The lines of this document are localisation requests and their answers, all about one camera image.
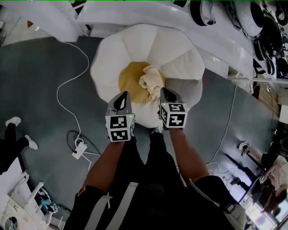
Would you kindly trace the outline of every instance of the fiducial marker cube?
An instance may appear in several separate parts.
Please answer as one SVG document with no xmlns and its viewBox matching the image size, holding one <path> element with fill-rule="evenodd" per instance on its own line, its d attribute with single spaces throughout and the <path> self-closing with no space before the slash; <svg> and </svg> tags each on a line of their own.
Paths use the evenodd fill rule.
<svg viewBox="0 0 288 230">
<path fill-rule="evenodd" d="M 135 123 L 134 114 L 105 116 L 105 119 L 111 142 L 125 142 L 131 139 Z"/>
<path fill-rule="evenodd" d="M 187 104 L 161 103 L 160 118 L 167 128 L 184 128 L 187 120 Z"/>
</svg>

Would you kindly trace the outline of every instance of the white sneaker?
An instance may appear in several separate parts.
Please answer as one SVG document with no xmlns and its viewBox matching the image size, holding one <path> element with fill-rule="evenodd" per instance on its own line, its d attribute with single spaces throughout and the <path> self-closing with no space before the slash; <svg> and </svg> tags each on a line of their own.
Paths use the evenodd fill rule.
<svg viewBox="0 0 288 230">
<path fill-rule="evenodd" d="M 249 143 L 248 143 L 248 142 L 241 142 L 241 143 L 238 145 L 238 149 L 240 149 L 240 150 L 247 149 L 248 146 L 249 146 Z"/>
<path fill-rule="evenodd" d="M 36 144 L 35 141 L 33 141 L 28 135 L 25 135 L 26 139 L 29 141 L 29 147 L 32 149 L 37 150 L 38 149 L 38 145 Z"/>
<path fill-rule="evenodd" d="M 16 127 L 17 127 L 20 124 L 20 122 L 21 122 L 21 118 L 20 117 L 12 117 L 12 118 L 10 118 L 9 120 L 7 120 L 5 122 L 5 125 L 7 127 L 10 123 L 12 123 L 12 124 L 15 124 Z"/>
</svg>

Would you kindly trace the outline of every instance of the black cable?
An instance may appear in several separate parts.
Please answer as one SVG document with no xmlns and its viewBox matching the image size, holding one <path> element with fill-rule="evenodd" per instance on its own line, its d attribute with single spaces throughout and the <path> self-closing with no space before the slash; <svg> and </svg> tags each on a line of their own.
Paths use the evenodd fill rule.
<svg viewBox="0 0 288 230">
<path fill-rule="evenodd" d="M 222 3 L 226 8 L 226 11 L 228 13 L 228 16 L 229 16 L 231 22 L 232 22 L 233 27 L 238 31 L 241 30 L 242 27 L 241 27 L 241 24 L 237 18 L 237 14 L 236 14 L 236 11 L 234 10 L 234 7 L 232 6 L 232 3 L 230 3 L 230 2 L 222 2 Z"/>
<path fill-rule="evenodd" d="M 75 149 L 72 149 L 71 146 L 70 146 L 69 143 L 68 143 L 68 138 L 69 138 L 69 134 L 70 134 L 70 133 L 75 133 L 74 138 L 73 138 L 74 141 L 75 141 L 75 140 L 76 140 L 76 136 L 79 135 L 79 132 L 77 132 L 76 130 L 69 130 L 68 133 L 67 133 L 67 136 L 66 136 L 66 143 L 67 143 L 68 147 L 74 152 Z M 97 153 L 98 153 L 99 155 L 101 155 L 101 153 L 100 153 L 99 149 L 97 148 L 97 146 L 96 146 L 87 136 L 85 136 L 84 134 L 80 134 L 80 135 L 79 135 L 79 138 L 81 138 L 81 139 L 86 139 L 86 140 L 96 149 Z"/>
</svg>

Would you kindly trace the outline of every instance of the towel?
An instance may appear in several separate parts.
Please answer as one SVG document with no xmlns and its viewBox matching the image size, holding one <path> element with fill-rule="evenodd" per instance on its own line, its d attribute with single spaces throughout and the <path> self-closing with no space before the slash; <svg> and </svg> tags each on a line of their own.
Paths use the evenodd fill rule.
<svg viewBox="0 0 288 230">
<path fill-rule="evenodd" d="M 143 72 L 145 75 L 140 77 L 139 84 L 147 89 L 152 100 L 157 100 L 160 98 L 161 88 L 164 87 L 159 70 L 157 67 L 147 66 L 143 69 Z"/>
</svg>

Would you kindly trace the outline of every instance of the yellow label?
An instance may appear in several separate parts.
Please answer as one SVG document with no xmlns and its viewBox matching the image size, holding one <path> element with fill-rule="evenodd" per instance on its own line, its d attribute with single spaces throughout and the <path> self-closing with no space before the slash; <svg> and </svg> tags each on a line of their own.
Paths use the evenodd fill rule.
<svg viewBox="0 0 288 230">
<path fill-rule="evenodd" d="M 83 186 L 83 187 L 80 189 L 80 191 L 78 192 L 78 196 L 80 196 L 81 193 L 84 192 L 85 190 L 86 190 L 86 188 L 85 188 L 85 186 Z"/>
</svg>

